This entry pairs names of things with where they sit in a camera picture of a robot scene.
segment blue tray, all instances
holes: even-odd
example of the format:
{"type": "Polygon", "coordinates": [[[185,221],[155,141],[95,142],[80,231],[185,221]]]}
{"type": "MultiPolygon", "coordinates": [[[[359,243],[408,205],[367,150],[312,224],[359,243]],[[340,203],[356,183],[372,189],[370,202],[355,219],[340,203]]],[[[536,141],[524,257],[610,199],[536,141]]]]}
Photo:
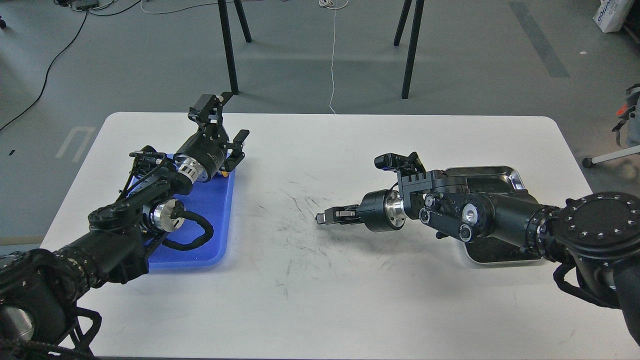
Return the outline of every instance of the blue tray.
{"type": "MultiPolygon", "coordinates": [[[[149,257],[149,268],[187,268],[211,266],[225,255],[231,197],[234,190],[236,171],[228,177],[216,174],[208,183],[195,183],[187,196],[176,195],[184,207],[205,217],[213,225],[213,238],[201,247],[189,251],[178,251],[160,245],[149,257]]],[[[179,243],[190,243],[203,230],[193,221],[185,221],[180,229],[170,233],[168,238],[179,243]]]]}

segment chair leg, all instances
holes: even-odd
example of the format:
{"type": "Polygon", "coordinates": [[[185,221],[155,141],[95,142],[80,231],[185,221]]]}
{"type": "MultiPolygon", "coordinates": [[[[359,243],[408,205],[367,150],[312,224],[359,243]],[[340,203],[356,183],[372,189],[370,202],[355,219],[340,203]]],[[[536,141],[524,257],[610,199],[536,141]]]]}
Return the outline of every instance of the chair leg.
{"type": "Polygon", "coordinates": [[[400,13],[400,21],[398,22],[398,29],[396,30],[396,37],[394,38],[394,46],[400,45],[400,38],[402,38],[402,32],[404,31],[404,25],[406,24],[406,17],[409,15],[410,7],[411,0],[404,0],[402,12],[400,13]]]}
{"type": "Polygon", "coordinates": [[[609,154],[596,156],[595,158],[591,159],[591,166],[597,163],[602,163],[605,161],[618,159],[624,156],[629,156],[629,155],[638,154],[638,153],[640,153],[640,145],[627,147],[626,149],[610,152],[609,154]]]}
{"type": "Polygon", "coordinates": [[[225,55],[227,55],[227,69],[229,71],[229,81],[231,82],[231,92],[238,94],[238,80],[236,76],[236,63],[234,61],[234,49],[231,44],[231,32],[229,30],[229,16],[227,13],[227,3],[218,1],[220,12],[220,25],[222,27],[222,39],[225,43],[225,55]]]}
{"type": "Polygon", "coordinates": [[[418,34],[420,33],[420,22],[422,20],[422,9],[424,0],[416,0],[415,13],[413,15],[413,26],[411,28],[411,39],[409,40],[409,54],[406,57],[406,67],[404,68],[404,81],[402,85],[402,98],[409,98],[409,86],[411,85],[411,75],[413,74],[413,62],[415,60],[415,50],[418,46],[418,34]]]}
{"type": "Polygon", "coordinates": [[[249,32],[249,25],[246,23],[246,17],[244,16],[244,8],[242,7],[241,0],[234,0],[238,17],[240,18],[240,26],[242,26],[242,32],[244,34],[244,41],[251,42],[251,33],[249,32]]]}

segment concrete floor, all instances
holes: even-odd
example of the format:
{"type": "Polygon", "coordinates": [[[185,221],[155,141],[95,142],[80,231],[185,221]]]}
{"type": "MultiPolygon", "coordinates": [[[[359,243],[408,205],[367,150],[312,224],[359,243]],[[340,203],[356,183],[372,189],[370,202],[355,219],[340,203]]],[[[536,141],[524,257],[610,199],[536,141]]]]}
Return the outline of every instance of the concrete floor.
{"type": "MultiPolygon", "coordinates": [[[[197,3],[151,0],[145,9],[197,3]]],[[[103,13],[130,4],[119,0],[103,13]]],[[[428,1],[410,98],[402,100],[411,17],[402,44],[393,47],[400,5],[352,1],[336,13],[333,108],[337,113],[544,115],[557,122],[577,161],[615,151],[610,130],[624,90],[640,79],[640,51],[626,34],[597,28],[591,17],[598,4],[428,1]],[[531,14],[565,76],[550,76],[514,4],[531,14]]],[[[243,41],[231,6],[241,94],[227,111],[330,113],[333,12],[300,0],[247,1],[244,9],[254,41],[243,41]]],[[[49,62],[74,36],[83,13],[50,1],[13,0],[0,2],[0,15],[9,24],[0,33],[0,124],[5,124],[35,99],[49,62]]],[[[0,133],[0,244],[41,241],[109,114],[187,111],[200,94],[226,90],[217,6],[169,15],[149,15],[135,6],[112,17],[90,15],[54,64],[39,103],[0,133]],[[84,128],[61,154],[70,131],[79,126],[84,128]]],[[[422,131],[425,138],[436,136],[428,126],[422,131]]],[[[145,143],[144,134],[140,141],[145,143]]],[[[451,145],[464,146],[455,139],[451,145]]],[[[429,154],[421,156],[429,167],[429,154]]],[[[584,175],[594,192],[640,195],[639,168],[631,157],[584,175]]],[[[101,190],[96,179],[96,191],[101,190]]]]}

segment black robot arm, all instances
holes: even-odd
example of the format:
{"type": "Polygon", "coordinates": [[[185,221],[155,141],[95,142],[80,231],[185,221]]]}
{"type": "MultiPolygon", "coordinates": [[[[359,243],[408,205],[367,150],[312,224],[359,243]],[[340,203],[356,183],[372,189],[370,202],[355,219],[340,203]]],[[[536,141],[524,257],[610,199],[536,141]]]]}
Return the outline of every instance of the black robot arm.
{"type": "Polygon", "coordinates": [[[385,154],[374,164],[397,174],[398,190],[379,190],[358,205],[316,215],[318,224],[360,224],[400,230],[407,218],[470,243],[493,236],[520,251],[560,262],[559,288],[598,306],[622,309],[640,345],[640,199],[596,193],[568,199],[564,208],[538,203],[518,176],[497,167],[426,171],[414,152],[385,154]],[[579,287],[564,280],[576,268],[579,287]]]}
{"type": "Polygon", "coordinates": [[[101,319],[77,307],[81,296],[106,282],[124,284],[148,273],[149,256],[158,246],[185,251],[212,238],[207,219],[186,210],[174,195],[188,195],[196,181],[231,171],[244,158],[249,131],[241,130],[230,142],[222,124],[222,108],[231,95],[201,96],[188,115],[198,130],[173,159],[151,146],[132,152],[133,167],[120,196],[89,214],[90,231],[80,239],[55,252],[35,249],[0,257],[1,358],[42,358],[50,350],[60,354],[56,359],[90,357],[88,346],[101,319]],[[186,220],[204,233],[189,244],[167,239],[186,220]],[[78,316],[93,322],[86,333],[78,316]],[[75,350],[55,346],[67,336],[75,350]]]}

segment black table leg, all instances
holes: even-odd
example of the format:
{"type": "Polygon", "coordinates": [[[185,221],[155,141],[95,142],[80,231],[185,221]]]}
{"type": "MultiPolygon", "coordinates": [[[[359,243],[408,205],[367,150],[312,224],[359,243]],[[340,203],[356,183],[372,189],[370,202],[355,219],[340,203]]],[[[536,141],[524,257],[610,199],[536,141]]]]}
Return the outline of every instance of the black table leg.
{"type": "Polygon", "coordinates": [[[409,98],[409,86],[411,85],[411,74],[413,73],[413,61],[415,60],[415,50],[418,46],[418,34],[420,33],[420,21],[422,20],[422,9],[424,0],[416,0],[415,14],[413,15],[413,26],[411,28],[411,39],[409,40],[409,54],[406,57],[406,67],[404,68],[404,82],[402,84],[402,98],[409,98]]]}
{"type": "Polygon", "coordinates": [[[400,22],[398,22],[398,30],[396,30],[396,37],[394,38],[394,46],[400,45],[400,38],[402,38],[402,32],[404,31],[404,25],[406,24],[406,17],[409,15],[410,7],[411,0],[404,0],[402,13],[400,13],[400,22]]]}
{"type": "Polygon", "coordinates": [[[227,13],[227,3],[224,0],[218,1],[220,11],[220,25],[222,26],[222,39],[225,42],[225,54],[227,55],[227,69],[229,70],[229,81],[231,82],[231,92],[238,94],[238,80],[236,76],[236,63],[234,61],[234,48],[231,45],[231,32],[229,31],[229,16],[227,13]]]}
{"type": "Polygon", "coordinates": [[[244,9],[242,7],[242,0],[234,0],[238,17],[240,18],[240,26],[242,26],[242,32],[244,33],[244,41],[251,42],[251,33],[249,33],[249,25],[246,24],[246,17],[244,16],[244,9]]]}

